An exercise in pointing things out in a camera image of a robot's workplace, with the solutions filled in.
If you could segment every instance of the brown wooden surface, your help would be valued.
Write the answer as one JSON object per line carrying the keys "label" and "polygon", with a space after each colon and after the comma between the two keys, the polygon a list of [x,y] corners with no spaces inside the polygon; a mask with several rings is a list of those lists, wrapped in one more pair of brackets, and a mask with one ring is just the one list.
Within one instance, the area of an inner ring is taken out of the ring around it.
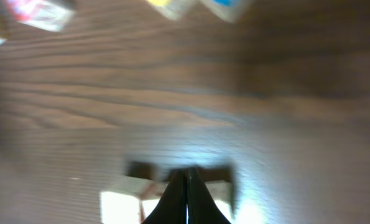
{"label": "brown wooden surface", "polygon": [[9,27],[0,223],[98,223],[128,160],[231,161],[239,217],[370,223],[370,0],[257,0],[237,24],[83,0],[62,34]]}

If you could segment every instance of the wood grain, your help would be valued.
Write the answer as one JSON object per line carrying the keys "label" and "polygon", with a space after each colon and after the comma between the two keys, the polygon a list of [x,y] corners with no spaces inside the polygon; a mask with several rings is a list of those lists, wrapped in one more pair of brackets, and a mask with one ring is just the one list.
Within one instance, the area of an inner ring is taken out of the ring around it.
{"label": "wood grain", "polygon": [[77,8],[0,46],[0,223],[99,223],[130,160],[232,162],[258,224],[370,223],[370,0],[256,0],[236,24]]}

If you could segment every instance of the wooden table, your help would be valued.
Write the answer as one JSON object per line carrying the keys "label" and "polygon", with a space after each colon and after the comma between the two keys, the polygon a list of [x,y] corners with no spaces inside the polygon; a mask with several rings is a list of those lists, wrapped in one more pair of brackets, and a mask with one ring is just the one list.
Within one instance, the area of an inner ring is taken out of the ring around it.
{"label": "wooden table", "polygon": [[82,0],[62,34],[9,27],[0,223],[99,223],[131,159],[232,162],[252,223],[370,223],[370,0],[257,0],[237,24]]}

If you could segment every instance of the yellow block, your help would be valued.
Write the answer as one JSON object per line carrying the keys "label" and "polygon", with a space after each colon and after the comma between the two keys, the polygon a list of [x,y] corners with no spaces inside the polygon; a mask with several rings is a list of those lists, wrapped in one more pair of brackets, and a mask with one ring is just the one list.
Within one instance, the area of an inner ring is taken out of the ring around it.
{"label": "yellow block", "polygon": [[148,0],[155,6],[166,6],[171,0]]}

